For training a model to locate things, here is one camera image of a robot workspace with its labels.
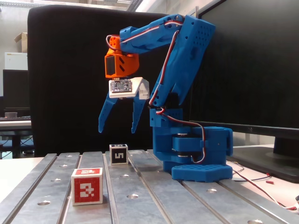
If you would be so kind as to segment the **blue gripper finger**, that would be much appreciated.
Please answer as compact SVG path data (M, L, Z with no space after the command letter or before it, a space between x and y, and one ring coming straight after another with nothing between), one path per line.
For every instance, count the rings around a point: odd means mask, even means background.
M106 119L108 118L110 111L111 111L112 107L115 105L115 103L117 102L117 100L118 100L118 98L106 97L103 107L101 109L100 115L99 115L99 125L98 125L99 133L102 133Z
M133 122L131 133L135 133L146 100L133 98Z

